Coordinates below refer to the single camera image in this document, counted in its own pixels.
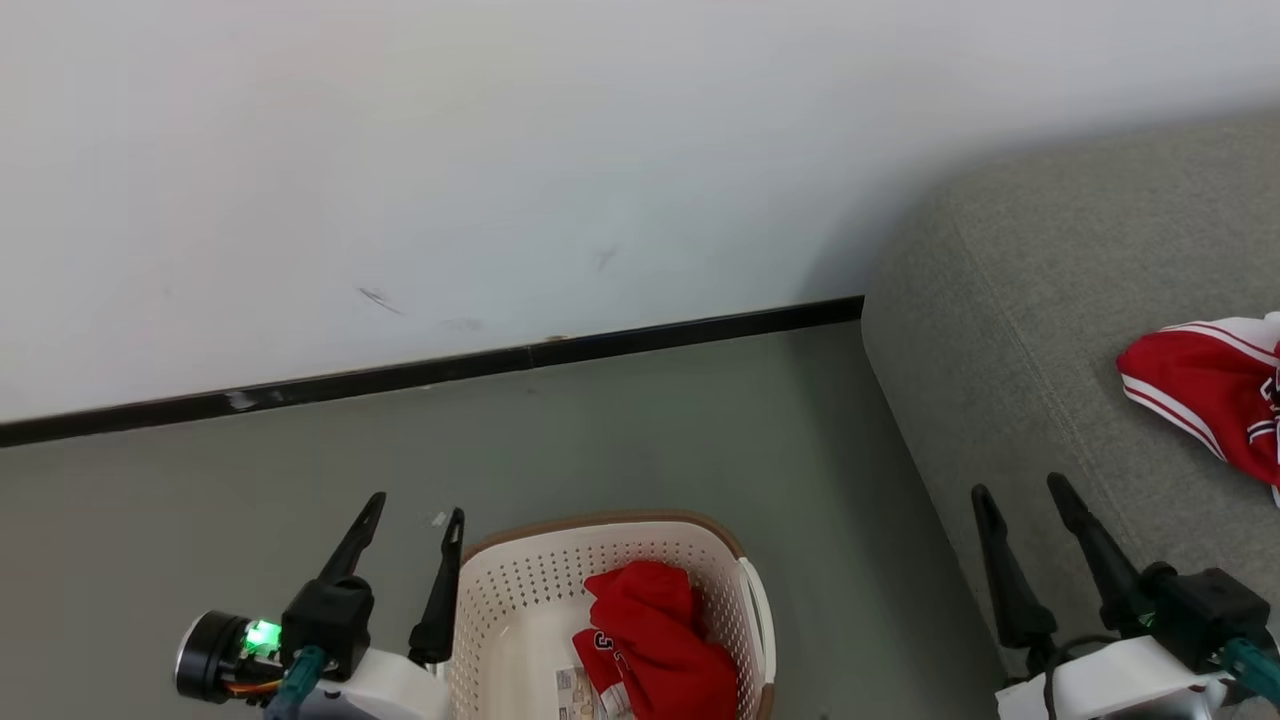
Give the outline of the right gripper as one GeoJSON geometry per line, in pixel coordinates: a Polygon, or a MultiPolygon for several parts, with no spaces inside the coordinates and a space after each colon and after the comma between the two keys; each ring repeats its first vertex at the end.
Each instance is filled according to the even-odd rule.
{"type": "Polygon", "coordinates": [[[998,717],[1211,719],[1235,702],[1271,700],[1266,600],[1217,568],[1190,575],[1149,568],[1140,579],[1064,474],[1048,474],[1047,487],[1084,555],[1103,626],[1133,637],[1083,635],[1056,648],[1053,614],[1021,571],[995,497],[986,486],[974,486],[972,506],[998,643],[1056,648],[1039,674],[997,693],[998,717]]]}

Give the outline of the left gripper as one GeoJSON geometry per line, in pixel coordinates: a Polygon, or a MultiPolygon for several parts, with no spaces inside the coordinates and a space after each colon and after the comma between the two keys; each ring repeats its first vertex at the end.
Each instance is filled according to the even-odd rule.
{"type": "Polygon", "coordinates": [[[285,719],[448,719],[451,692],[436,666],[451,660],[465,548],[465,511],[451,511],[442,559],[406,656],[369,650],[374,597],[357,573],[378,532],[387,492],[375,492],[283,616],[285,719]]]}

